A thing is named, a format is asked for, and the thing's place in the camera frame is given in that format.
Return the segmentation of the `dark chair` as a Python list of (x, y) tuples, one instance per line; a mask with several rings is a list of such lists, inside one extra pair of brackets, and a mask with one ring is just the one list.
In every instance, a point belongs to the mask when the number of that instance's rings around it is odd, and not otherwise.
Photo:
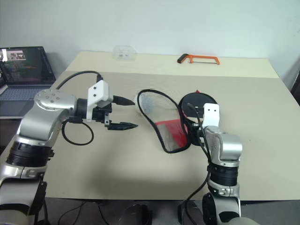
[(299, 66), (297, 77), (291, 89), (291, 94), (294, 97), (294, 99), (297, 101), (298, 105), (300, 106), (300, 66)]

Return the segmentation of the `orange hacksaw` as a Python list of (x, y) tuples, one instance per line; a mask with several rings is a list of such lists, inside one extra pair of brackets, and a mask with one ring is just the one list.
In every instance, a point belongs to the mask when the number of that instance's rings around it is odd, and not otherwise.
[(210, 63), (220, 65), (218, 57), (215, 56), (203, 56), (203, 55), (192, 55), (184, 53), (178, 59), (177, 62), (182, 64), (185, 60), (188, 60), (190, 64), (192, 63)]

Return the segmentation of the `open laptop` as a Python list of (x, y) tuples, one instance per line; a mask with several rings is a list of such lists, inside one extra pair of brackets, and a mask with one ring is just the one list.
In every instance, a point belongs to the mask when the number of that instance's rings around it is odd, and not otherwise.
[(56, 81), (42, 46), (1, 47), (0, 76), (6, 85), (0, 94), (0, 117), (22, 117), (35, 95)]

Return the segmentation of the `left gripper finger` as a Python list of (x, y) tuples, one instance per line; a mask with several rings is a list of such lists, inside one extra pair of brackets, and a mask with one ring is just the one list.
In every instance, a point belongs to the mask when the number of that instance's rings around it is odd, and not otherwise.
[(107, 127), (108, 130), (116, 130), (116, 131), (124, 131), (128, 129), (133, 129), (138, 127), (137, 124), (133, 124), (130, 122), (120, 122), (120, 123), (110, 123)]
[(135, 103), (132, 100), (121, 96), (113, 96), (113, 103), (117, 105), (135, 105)]

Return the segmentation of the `clear plastic box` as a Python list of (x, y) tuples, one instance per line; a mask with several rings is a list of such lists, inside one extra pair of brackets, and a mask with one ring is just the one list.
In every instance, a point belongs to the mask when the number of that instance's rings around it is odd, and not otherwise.
[(132, 61), (136, 56), (137, 51), (130, 45), (116, 45), (112, 50), (112, 57), (115, 60)]

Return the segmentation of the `black red mesh paddle case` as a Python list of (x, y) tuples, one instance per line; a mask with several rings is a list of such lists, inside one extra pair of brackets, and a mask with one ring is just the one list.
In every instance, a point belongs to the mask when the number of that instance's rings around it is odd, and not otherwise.
[(142, 93), (152, 102), (151, 113), (142, 115), (154, 129), (164, 152), (173, 154), (186, 150), (191, 141), (178, 104), (167, 94), (151, 89), (139, 91), (138, 100)]

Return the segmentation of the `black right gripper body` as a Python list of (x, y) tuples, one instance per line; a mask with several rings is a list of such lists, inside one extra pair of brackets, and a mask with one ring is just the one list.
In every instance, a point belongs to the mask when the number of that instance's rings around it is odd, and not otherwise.
[(200, 126), (198, 123), (192, 123), (190, 125), (190, 141), (193, 145), (202, 145), (203, 141), (201, 138), (203, 138), (203, 133), (199, 129)]

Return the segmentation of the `dark rounded shape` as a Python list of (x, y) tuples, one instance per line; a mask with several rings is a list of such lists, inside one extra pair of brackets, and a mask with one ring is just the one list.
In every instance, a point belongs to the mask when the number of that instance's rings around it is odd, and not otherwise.
[[(180, 225), (194, 225), (185, 212), (184, 202), (179, 204), (177, 207), (178, 222)], [(203, 222), (203, 215), (201, 210), (193, 201), (187, 203), (187, 210), (191, 218), (195, 221), (197, 225), (205, 225)]]

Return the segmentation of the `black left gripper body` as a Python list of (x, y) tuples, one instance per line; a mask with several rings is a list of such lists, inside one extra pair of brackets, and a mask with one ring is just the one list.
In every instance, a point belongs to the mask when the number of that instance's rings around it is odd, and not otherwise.
[(108, 104), (104, 107), (96, 106), (92, 112), (92, 120), (101, 122), (107, 129), (111, 129), (111, 120), (109, 114), (112, 112), (112, 104)]

